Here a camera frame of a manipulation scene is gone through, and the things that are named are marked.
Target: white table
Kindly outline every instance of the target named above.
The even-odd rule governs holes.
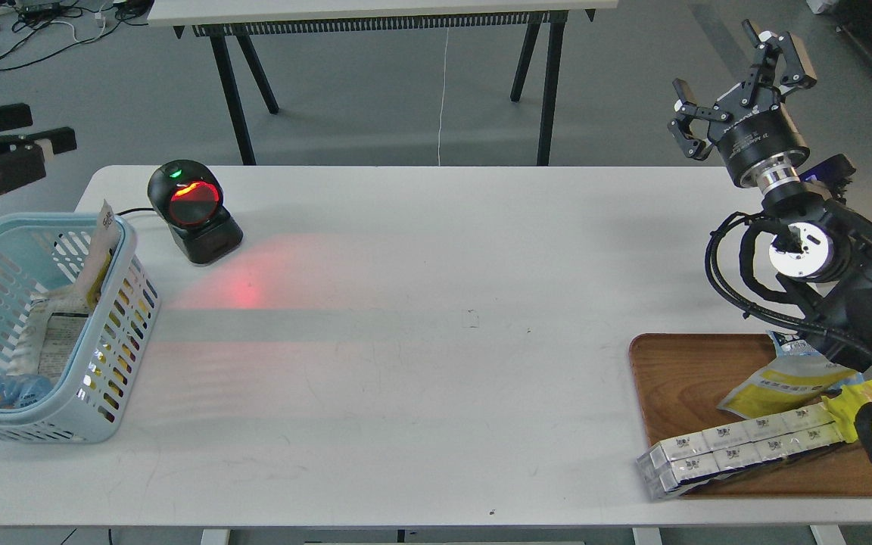
[[[148,206],[153,170],[100,170],[77,210]],[[641,486],[631,339],[764,331],[703,277],[709,231],[760,201],[723,169],[214,172],[243,245],[193,266],[128,216],[164,303],[121,428],[0,441],[0,525],[872,523]]]
[[[214,62],[244,165],[255,165],[257,162],[231,65],[227,36],[238,39],[267,110],[277,114],[280,107],[257,58],[251,42],[252,35],[526,23],[523,48],[509,93],[512,102],[519,102],[540,24],[550,23],[540,138],[537,141],[537,165],[543,166],[550,164],[557,82],[568,10],[584,9],[588,11],[588,17],[594,20],[596,8],[616,6],[617,0],[157,0],[150,10],[148,21],[154,25],[173,25],[177,38],[185,25],[191,25],[194,34],[210,38]]]

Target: barcode scanner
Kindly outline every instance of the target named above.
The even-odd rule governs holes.
[[[146,195],[192,263],[216,261],[244,238],[238,222],[224,207],[217,177],[197,161],[178,159],[156,169]]]

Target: brown tray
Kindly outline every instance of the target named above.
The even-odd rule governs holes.
[[[775,357],[766,335],[645,334],[629,350],[648,445],[740,421],[717,410],[731,389]],[[872,497],[872,466],[859,444],[753,470],[686,494],[699,497]]]

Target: table leg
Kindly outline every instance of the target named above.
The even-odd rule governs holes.
[[[512,102],[520,102],[520,94],[523,93],[523,82],[527,79],[530,57],[534,54],[534,45],[537,44],[537,34],[539,32],[539,22],[527,23],[527,32],[523,35],[523,48],[520,48],[520,60],[516,63],[516,76],[513,77],[513,87],[509,90],[509,100]]]
[[[201,532],[201,545],[228,545],[231,540],[230,530],[204,530]]]
[[[564,45],[563,22],[551,22],[547,42],[547,71],[543,75],[543,110],[540,112],[540,138],[537,140],[537,166],[550,164],[550,138],[554,129],[554,107],[557,103],[557,76],[560,72],[560,52]]]
[[[838,525],[810,525],[816,545],[847,545]]]
[[[241,152],[241,162],[245,166],[257,165],[254,149],[251,146],[251,135],[248,135],[248,125],[244,120],[244,108],[238,95],[238,83],[235,81],[235,70],[231,66],[231,55],[224,36],[211,36],[210,46],[214,49],[214,62],[217,63],[217,73],[221,76],[221,86],[224,98],[228,101],[228,113],[231,114],[231,124],[235,127],[235,138],[238,139],[238,149]]]
[[[257,89],[260,90],[260,96],[264,97],[264,104],[267,106],[267,110],[271,114],[277,114],[278,102],[274,100],[274,93],[271,92],[271,85],[267,82],[267,76],[264,76],[264,69],[260,66],[260,60],[257,59],[257,51],[255,51],[253,42],[251,42],[251,37],[238,36],[238,44],[244,53],[244,59],[248,61],[251,75],[255,76]]]
[[[634,545],[662,545],[662,534],[658,528],[631,528]]]

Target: light blue plastic basket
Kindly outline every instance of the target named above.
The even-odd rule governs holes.
[[[136,234],[117,217],[120,241],[96,310],[52,392],[32,406],[0,410],[0,439],[94,443],[119,427],[160,309],[135,257]],[[0,218],[0,375],[29,316],[34,293],[68,285],[89,253],[96,216],[11,214]]]

